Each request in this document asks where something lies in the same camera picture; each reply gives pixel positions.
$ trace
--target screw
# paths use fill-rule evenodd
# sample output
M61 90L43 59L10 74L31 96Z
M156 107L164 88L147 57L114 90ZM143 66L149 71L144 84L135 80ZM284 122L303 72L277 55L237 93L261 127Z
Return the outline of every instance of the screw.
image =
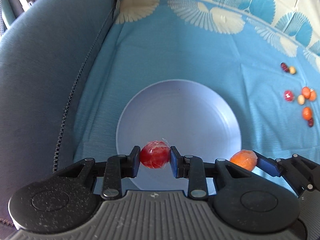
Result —
M205 197L206 195L207 193L202 189L194 189L193 191L191 191L191 196L195 198Z
M103 191L105 197L115 197L119 195L119 191L114 188L109 188Z

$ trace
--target zipper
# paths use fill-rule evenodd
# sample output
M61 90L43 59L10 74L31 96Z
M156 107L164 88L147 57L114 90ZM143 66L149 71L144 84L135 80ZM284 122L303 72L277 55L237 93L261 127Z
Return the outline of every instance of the zipper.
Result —
M80 70L78 72L77 78L76 78L75 82L72 85L72 89L71 89L71 92L69 94L68 101L67 101L67 103L66 103L66 105L64 107L64 113L63 113L63 116L62 116L61 127L60 127L59 136L58 136L58 141L57 141L56 149L55 149L54 156L53 156L52 173L55 173L57 171L57 169L58 169L60 145L61 145L61 141L62 141L64 128L65 128L65 125L66 125L66 119L67 119L67 116L68 116L69 107L70 107L70 104L71 104L71 100L73 98L73 93L75 92L76 86L77 86L77 84L79 82L79 79L80 79L81 74L83 72L84 66L87 63L87 60L88 60L88 58L89 58L89 56L90 56L90 54L91 54L96 42L97 42L97 40L98 40L98 38L99 38L99 36L100 36L104 26L106 25L106 23L107 23L107 21L108 21L108 19L109 19L109 17L110 17L112 12L113 12L113 8L109 11L107 18L104 20L100 30L98 31L98 34L97 34L96 38L94 39L93 44L91 45L91 47L90 47L90 49L88 51L88 54L84 59L84 62L81 65L81 68L80 68Z
M4 218L0 218L0 223L2 223L3 225L5 226L9 226L9 227L14 227L14 223L7 220L7 219L4 219Z

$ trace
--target gray grip surface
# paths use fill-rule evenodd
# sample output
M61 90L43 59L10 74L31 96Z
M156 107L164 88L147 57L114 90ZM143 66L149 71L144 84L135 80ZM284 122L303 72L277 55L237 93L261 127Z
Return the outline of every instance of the gray grip surface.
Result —
M307 191L299 198L301 212L299 218L308 228L308 240L320 239L320 192Z
M128 191L102 203L84 225L60 234L37 235L19 230L11 240L123 239L123 240L299 240L289 231L273 235L239 232L223 224L207 202L195 201L182 191Z

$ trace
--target white plate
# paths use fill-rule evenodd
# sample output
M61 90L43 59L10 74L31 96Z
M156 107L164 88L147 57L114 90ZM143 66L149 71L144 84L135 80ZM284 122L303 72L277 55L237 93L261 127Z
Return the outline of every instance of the white plate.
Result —
M166 139L182 156L204 162L229 159L241 149L238 122L229 105L216 92L188 80L167 80L146 87L124 108L116 131L118 154L128 155L149 141ZM175 179L170 165L149 169L140 165L131 179L141 190L184 190L188 180ZM207 179L209 194L215 193Z

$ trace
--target wrapped candy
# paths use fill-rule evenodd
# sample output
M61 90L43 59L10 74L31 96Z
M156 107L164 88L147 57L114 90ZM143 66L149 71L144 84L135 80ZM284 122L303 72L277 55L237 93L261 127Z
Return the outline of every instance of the wrapped candy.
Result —
M317 98L317 93L316 93L316 91L313 90L313 89L310 89L310 98L309 98L309 100L310 100L310 101L315 101L316 98Z
M297 101L299 105L303 105L306 100L303 95L299 95Z
M309 127L312 127L313 124L314 124L314 121L313 121L313 118L311 117L311 119L308 120L308 126L309 126Z
M311 94L311 89L308 87L303 87L301 90L301 94L306 98L309 99L310 98L310 94Z
M257 165L257 156L253 151L241 150L230 158L230 162L252 171Z
M290 90L286 90L283 93L284 99L288 102L292 102L294 100L294 94Z
M297 71L296 71L296 68L295 68L294 66L290 66L290 67L289 67L289 73L290 73L291 75L294 75L296 72L297 72Z
M281 68L282 68L283 71L289 72L289 68L288 68L288 66L287 66L286 63L282 62L282 63L281 63Z
M312 118L312 110L310 107L305 107L302 109L302 117L307 121L309 121Z
M170 147L164 141L148 142L140 152L140 161L147 168L159 169L170 161Z

